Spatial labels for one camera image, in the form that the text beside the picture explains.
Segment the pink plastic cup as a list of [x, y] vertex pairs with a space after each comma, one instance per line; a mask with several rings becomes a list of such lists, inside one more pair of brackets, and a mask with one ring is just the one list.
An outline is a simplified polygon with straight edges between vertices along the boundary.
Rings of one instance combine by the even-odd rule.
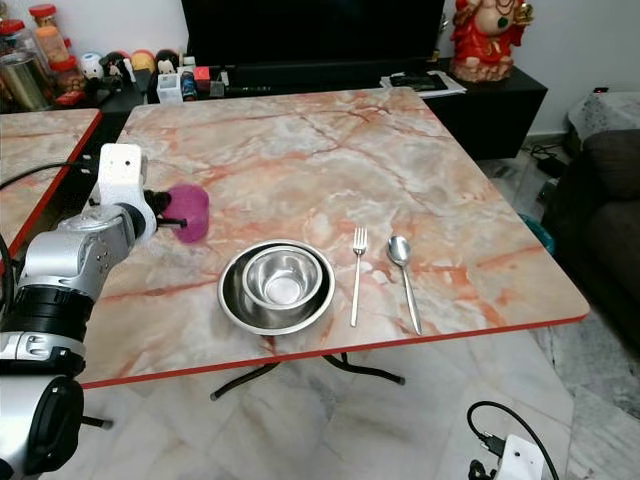
[[209, 195], [204, 188], [192, 184], [178, 184], [168, 191], [169, 205], [163, 210], [163, 219], [178, 221], [174, 236], [180, 243], [196, 244], [209, 232]]

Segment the large steel plate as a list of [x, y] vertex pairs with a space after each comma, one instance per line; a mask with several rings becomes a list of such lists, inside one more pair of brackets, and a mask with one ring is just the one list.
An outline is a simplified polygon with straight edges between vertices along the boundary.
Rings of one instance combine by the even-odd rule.
[[[244, 265], [247, 264], [253, 253], [259, 252], [269, 244], [296, 244], [296, 246], [314, 253], [320, 264], [323, 265], [324, 275], [319, 293], [310, 301], [303, 303], [301, 307], [283, 311], [261, 308], [248, 300], [242, 291], [241, 278]], [[219, 302], [229, 319], [241, 325], [248, 332], [265, 335], [265, 337], [276, 337], [276, 335], [301, 332], [319, 320], [325, 314], [329, 303], [332, 302], [335, 291], [337, 291], [337, 280], [335, 280], [332, 264], [330, 264], [328, 257], [325, 257], [310, 244], [292, 241], [292, 239], [270, 239], [270, 241], [253, 244], [230, 260], [227, 269], [221, 276]]]

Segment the small steel bowl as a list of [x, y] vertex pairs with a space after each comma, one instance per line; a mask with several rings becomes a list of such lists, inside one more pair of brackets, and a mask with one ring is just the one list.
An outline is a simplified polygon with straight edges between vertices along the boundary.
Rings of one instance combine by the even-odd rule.
[[244, 265], [239, 287], [253, 305], [293, 310], [319, 293], [323, 275], [314, 253], [296, 244], [269, 244]]

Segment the black-haired doll figure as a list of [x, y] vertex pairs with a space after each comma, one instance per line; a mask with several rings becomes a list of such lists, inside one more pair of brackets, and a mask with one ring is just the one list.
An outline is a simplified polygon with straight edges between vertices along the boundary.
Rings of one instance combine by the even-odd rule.
[[178, 52], [163, 49], [155, 54], [155, 67], [157, 74], [177, 74], [182, 67], [182, 59]]

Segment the yellow doll figure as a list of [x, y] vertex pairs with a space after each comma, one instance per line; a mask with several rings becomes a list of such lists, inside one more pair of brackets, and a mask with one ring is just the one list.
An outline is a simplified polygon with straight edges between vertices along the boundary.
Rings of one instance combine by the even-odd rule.
[[131, 59], [131, 78], [134, 86], [138, 90], [146, 90], [155, 77], [155, 56], [148, 50], [136, 50], [132, 52]]

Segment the black doll figure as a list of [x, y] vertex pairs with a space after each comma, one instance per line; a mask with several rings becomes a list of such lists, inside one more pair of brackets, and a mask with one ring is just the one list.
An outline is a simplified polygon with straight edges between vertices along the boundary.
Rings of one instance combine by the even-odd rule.
[[131, 68], [125, 64], [125, 60], [127, 55], [123, 51], [113, 51], [102, 56], [100, 60], [102, 83], [109, 90], [120, 90], [125, 84], [131, 83]]

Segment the steel tumbler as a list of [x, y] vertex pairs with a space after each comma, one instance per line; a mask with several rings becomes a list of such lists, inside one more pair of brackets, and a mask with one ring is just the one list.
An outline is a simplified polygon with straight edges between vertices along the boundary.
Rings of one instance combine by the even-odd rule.
[[29, 51], [0, 56], [0, 77], [6, 91], [24, 111], [45, 111], [52, 106], [52, 90], [38, 59]]

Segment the steel fork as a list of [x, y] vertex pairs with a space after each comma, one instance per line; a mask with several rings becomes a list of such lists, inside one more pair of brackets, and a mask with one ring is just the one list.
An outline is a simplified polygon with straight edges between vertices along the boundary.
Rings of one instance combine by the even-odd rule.
[[362, 256], [369, 247], [369, 232], [366, 228], [357, 227], [353, 233], [352, 251], [355, 255], [355, 264], [353, 264], [353, 282], [351, 296], [351, 311], [349, 311], [349, 326], [356, 328], [358, 325], [358, 300], [360, 300], [361, 292], [361, 261]]

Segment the tall red-lid jar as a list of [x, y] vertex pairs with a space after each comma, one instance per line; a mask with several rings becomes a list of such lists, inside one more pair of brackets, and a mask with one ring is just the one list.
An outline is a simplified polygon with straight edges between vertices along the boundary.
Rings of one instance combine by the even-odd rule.
[[56, 20], [58, 8], [51, 3], [42, 3], [29, 6], [29, 15], [35, 20], [35, 38], [37, 45], [44, 52], [45, 58], [51, 64], [72, 59], [69, 50], [69, 41], [65, 40], [63, 32]]

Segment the wide red-lid jar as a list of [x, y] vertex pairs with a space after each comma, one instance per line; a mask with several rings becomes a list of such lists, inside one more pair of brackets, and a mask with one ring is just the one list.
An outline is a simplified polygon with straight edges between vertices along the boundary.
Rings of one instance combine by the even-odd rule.
[[0, 20], [1, 55], [13, 52], [32, 52], [33, 40], [26, 28], [26, 23], [19, 19]]

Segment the black television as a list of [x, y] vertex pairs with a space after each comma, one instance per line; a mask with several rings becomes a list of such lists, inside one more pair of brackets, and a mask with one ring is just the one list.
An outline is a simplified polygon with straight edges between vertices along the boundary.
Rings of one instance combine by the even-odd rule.
[[444, 0], [180, 0], [188, 51], [215, 65], [426, 58]]

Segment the teal bin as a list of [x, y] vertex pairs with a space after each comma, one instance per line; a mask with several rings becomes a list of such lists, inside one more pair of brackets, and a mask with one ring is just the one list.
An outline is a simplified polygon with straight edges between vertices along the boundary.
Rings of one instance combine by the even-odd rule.
[[530, 229], [530, 232], [539, 239], [541, 246], [543, 246], [550, 255], [554, 255], [554, 253], [556, 253], [556, 239], [550, 234], [549, 230], [545, 228], [539, 220], [531, 218], [529, 215], [522, 214], [521, 212], [518, 216], [524, 221], [526, 228]]

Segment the dark sofa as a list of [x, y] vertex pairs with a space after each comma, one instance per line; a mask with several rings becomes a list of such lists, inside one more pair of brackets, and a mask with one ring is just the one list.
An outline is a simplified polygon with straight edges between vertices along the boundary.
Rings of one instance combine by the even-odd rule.
[[545, 220], [582, 291], [616, 323], [640, 323], [640, 129], [582, 142]]

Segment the white papers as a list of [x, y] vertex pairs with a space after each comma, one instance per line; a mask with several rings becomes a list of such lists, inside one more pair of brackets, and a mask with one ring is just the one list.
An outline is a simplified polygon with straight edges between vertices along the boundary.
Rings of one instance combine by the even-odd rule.
[[[426, 72], [421, 72], [421, 73], [407, 73], [407, 72], [401, 72], [401, 73], [406, 73], [406, 74], [430, 73], [430, 74], [434, 74], [434, 76], [439, 76], [440, 78], [443, 79], [445, 84], [447, 84], [448, 90], [422, 91], [422, 92], [413, 90], [417, 93], [417, 96], [421, 97], [421, 99], [438, 99], [438, 97], [462, 95], [462, 93], [465, 93], [467, 91], [466, 88], [463, 87], [461, 83], [454, 81], [454, 79], [449, 77], [447, 73], [444, 73], [443, 70], [426, 70]], [[379, 84], [381, 87], [385, 87], [383, 86], [383, 84], [381, 84], [381, 78], [379, 79]]]

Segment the black television cabinet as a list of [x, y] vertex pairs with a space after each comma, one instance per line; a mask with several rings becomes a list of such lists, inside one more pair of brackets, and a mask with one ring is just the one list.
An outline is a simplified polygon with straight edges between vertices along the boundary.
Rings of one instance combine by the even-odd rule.
[[[141, 93], [128, 83], [106, 92], [97, 90], [97, 79], [90, 84], [83, 99], [69, 106], [55, 102], [51, 109], [104, 110], [111, 131], [119, 132], [129, 111], [142, 104]], [[472, 159], [504, 159], [515, 157], [524, 146], [547, 92], [548, 87], [517, 69], [503, 81], [467, 84], [463, 93], [426, 99], [425, 104]]]

